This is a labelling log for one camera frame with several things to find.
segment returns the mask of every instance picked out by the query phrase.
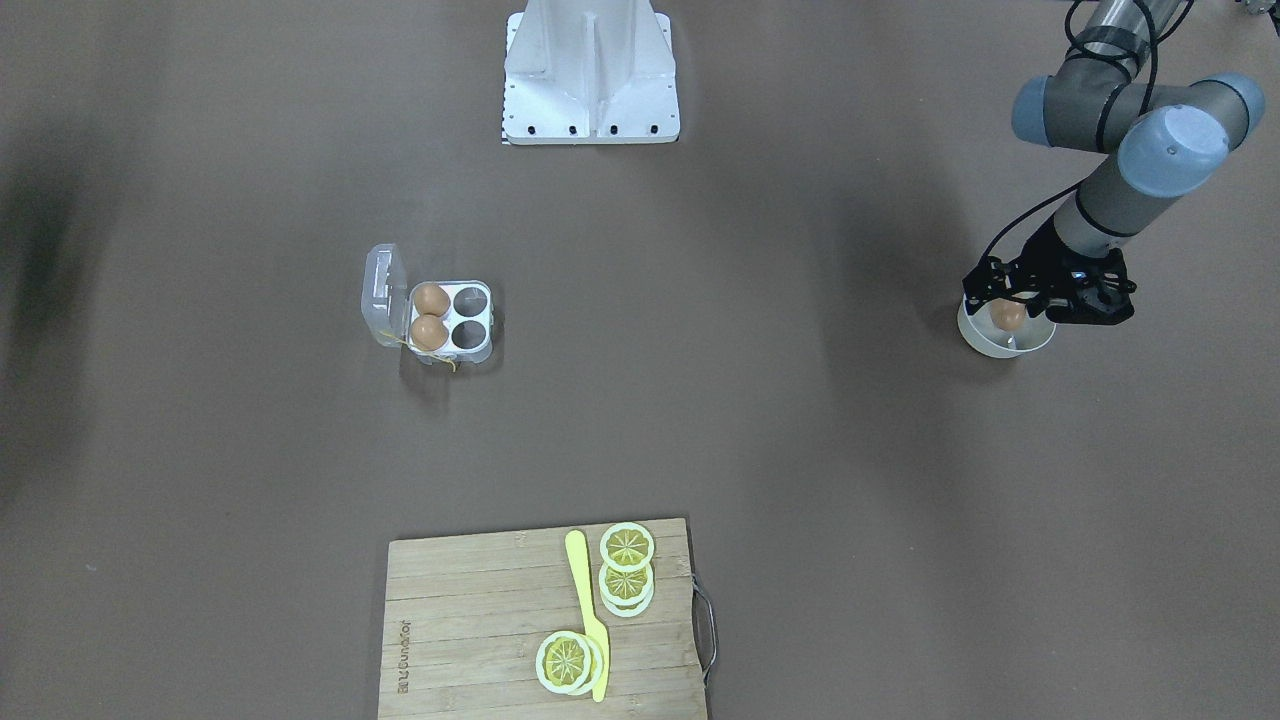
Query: stack of lemon slices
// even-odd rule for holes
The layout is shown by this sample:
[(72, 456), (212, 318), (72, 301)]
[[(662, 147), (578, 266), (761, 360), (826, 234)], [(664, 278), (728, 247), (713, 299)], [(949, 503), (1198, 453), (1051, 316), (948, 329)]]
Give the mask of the stack of lemon slices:
[(600, 537), (600, 601), (618, 618), (635, 618), (653, 601), (653, 536), (618, 523)]

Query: white bowl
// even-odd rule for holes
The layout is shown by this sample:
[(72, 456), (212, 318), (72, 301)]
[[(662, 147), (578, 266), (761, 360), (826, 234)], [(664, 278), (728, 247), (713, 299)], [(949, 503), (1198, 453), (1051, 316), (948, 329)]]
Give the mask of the white bowl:
[(991, 322), (989, 302), (969, 315), (964, 311), (963, 297), (960, 299), (956, 324), (960, 325), (960, 334), (964, 336), (969, 347), (987, 357), (1000, 359), (1018, 357), (1039, 350), (1053, 340), (1053, 332), (1057, 331), (1057, 323), (1046, 318), (1043, 313), (1037, 318), (1027, 318), (1015, 332), (1002, 331)]

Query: black cable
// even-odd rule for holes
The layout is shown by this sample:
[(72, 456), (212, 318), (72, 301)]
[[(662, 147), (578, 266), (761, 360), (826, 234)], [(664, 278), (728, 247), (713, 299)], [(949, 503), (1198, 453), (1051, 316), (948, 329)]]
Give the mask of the black cable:
[(997, 232), (996, 237), (991, 238), (991, 242), (987, 243), (987, 249), (982, 251), (982, 258), (983, 259), (991, 258), (991, 251), (996, 249), (996, 243), (1000, 242), (1000, 238), (1002, 238), (1006, 234), (1009, 234), (1009, 231), (1011, 231), (1011, 229), (1016, 228), (1018, 225), (1023, 224), (1023, 222), (1027, 218), (1030, 218), (1036, 213), (1039, 213), (1041, 210), (1043, 210), (1044, 208), (1047, 208), (1052, 202), (1055, 202), (1057, 200), (1061, 200), (1061, 199), (1066, 197), (1068, 195), (1071, 195), (1073, 192), (1075, 192), (1076, 190), (1080, 188), (1080, 183), (1083, 183), (1083, 182), (1084, 181), (1080, 181), (1080, 182), (1073, 184), (1071, 187), (1069, 187), (1069, 188), (1059, 192), (1057, 195), (1055, 195), (1052, 197), (1046, 197), (1044, 200), (1041, 200), (1039, 202), (1036, 204), (1034, 208), (1032, 208), (1030, 210), (1027, 210), (1021, 215), (1018, 215), (1018, 218), (1015, 218), (1014, 222), (1011, 222), (1007, 225), (1005, 225), (1005, 229)]
[(1157, 42), (1164, 42), (1166, 40), (1169, 40), (1169, 36), (1174, 35), (1174, 32), (1178, 31), (1178, 26), (1183, 24), (1183, 20), (1187, 19), (1187, 15), (1190, 14), (1192, 5), (1194, 5), (1194, 4), (1196, 4), (1196, 0), (1187, 0), (1187, 4), (1183, 5), (1183, 14), (1178, 15), (1178, 19), (1174, 20), (1174, 24), (1169, 26), (1169, 29), (1165, 31), (1165, 35), (1161, 35), (1160, 37), (1157, 37), (1156, 41)]
[[(1080, 42), (1080, 38), (1071, 32), (1071, 19), (1075, 18), (1075, 12), (1082, 4), (1084, 4), (1084, 0), (1074, 0), (1071, 6), (1066, 10), (1066, 17), (1062, 18), (1062, 33), (1066, 35), (1066, 41), (1071, 45), (1071, 50), (1084, 58), (1101, 60), (1111, 65), (1117, 65), (1117, 60), (1124, 59), (1132, 59), (1135, 64), (1142, 65), (1142, 58), (1133, 50), (1125, 50), (1124, 53), (1116, 55), (1105, 55), (1102, 53), (1089, 50), (1083, 42)], [(1151, 14), (1151, 6), (1147, 5), (1146, 0), (1133, 0), (1133, 4), (1138, 8), (1138, 12), (1142, 13), (1142, 19), (1147, 23), (1147, 40), (1149, 41), (1148, 45), (1151, 47), (1151, 69), (1147, 74), (1147, 88), (1142, 94), (1142, 108), (1138, 111), (1139, 115), (1146, 115), (1147, 110), (1151, 109), (1151, 96), (1156, 91), (1156, 76), (1160, 72), (1160, 42), (1178, 29), (1178, 26), (1181, 24), (1181, 22), (1190, 13), (1194, 0), (1187, 0), (1187, 5), (1183, 8), (1181, 15), (1179, 15), (1178, 20), (1175, 20), (1172, 27), (1169, 28), (1169, 32), (1160, 36), (1156, 35), (1156, 18)], [(1128, 70), (1124, 72), (1126, 76), (1129, 74)]]
[[(1094, 53), (1093, 50), (1085, 47), (1084, 44), (1080, 42), (1080, 38), (1076, 37), (1074, 32), (1071, 32), (1071, 19), (1075, 17), (1075, 12), (1080, 9), (1082, 4), (1084, 4), (1084, 0), (1074, 0), (1071, 3), (1071, 6), (1068, 8), (1066, 10), (1066, 17), (1062, 18), (1062, 33), (1066, 35), (1066, 42), (1071, 46), (1071, 50), (1075, 50), (1076, 53), (1079, 53), (1085, 58), (1089, 58), (1091, 60), (1102, 60), (1103, 63), (1110, 63), (1114, 65), (1119, 65), (1119, 60), (1124, 60), (1126, 58), (1133, 59), (1133, 61), (1135, 63), (1142, 63), (1142, 58), (1139, 58), (1138, 54), (1134, 53), (1133, 50), (1125, 50), (1119, 55), (1103, 55), (1102, 53)], [(1129, 70), (1124, 69), (1123, 65), (1120, 65), (1120, 69), (1124, 72), (1124, 74), (1129, 74)]]
[(1147, 37), (1151, 38), (1151, 70), (1147, 72), (1147, 90), (1142, 94), (1142, 108), (1138, 115), (1146, 115), (1151, 109), (1151, 95), (1156, 91), (1156, 74), (1160, 72), (1160, 37), (1156, 35), (1156, 18), (1151, 14), (1147, 0), (1133, 0), (1133, 4), (1142, 12), (1142, 19), (1147, 22)]

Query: yellow lemon slice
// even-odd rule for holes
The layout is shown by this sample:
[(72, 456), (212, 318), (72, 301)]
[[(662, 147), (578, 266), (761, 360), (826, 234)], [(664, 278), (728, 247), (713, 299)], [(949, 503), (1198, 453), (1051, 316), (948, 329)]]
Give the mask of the yellow lemon slice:
[(600, 536), (600, 557), (620, 573), (639, 570), (653, 560), (653, 536), (637, 523), (618, 523)]
[(556, 694), (570, 694), (591, 674), (591, 648), (586, 638), (571, 630), (547, 635), (534, 660), (538, 682)]
[(631, 607), (653, 592), (653, 566), (639, 570), (621, 571), (608, 565), (600, 565), (600, 600), (618, 607)]

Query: yellow knife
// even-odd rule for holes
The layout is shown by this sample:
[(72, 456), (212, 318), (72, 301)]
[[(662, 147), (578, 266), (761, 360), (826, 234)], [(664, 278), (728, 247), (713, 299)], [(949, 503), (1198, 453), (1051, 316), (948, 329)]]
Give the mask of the yellow knife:
[(595, 616), (595, 603), (591, 601), (591, 561), (586, 553), (586, 536), (582, 530), (570, 530), (564, 536), (564, 552), (568, 555), (568, 569), (573, 573), (573, 587), (577, 588), (577, 603), (582, 609), (582, 630), (600, 646), (604, 669), (600, 679), (591, 688), (591, 700), (604, 700), (604, 687), (609, 684), (609, 630)]

